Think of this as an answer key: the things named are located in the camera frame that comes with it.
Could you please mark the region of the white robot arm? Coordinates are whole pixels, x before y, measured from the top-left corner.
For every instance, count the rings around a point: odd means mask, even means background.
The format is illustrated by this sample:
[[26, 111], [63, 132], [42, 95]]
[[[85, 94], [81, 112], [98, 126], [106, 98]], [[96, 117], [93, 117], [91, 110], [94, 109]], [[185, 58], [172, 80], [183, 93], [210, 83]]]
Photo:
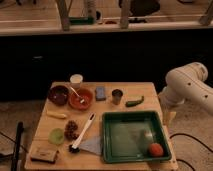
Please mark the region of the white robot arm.
[[162, 105], [173, 108], [191, 100], [213, 116], [213, 88], [205, 84], [208, 70], [200, 62], [174, 68], [166, 76], [166, 86], [159, 94]]

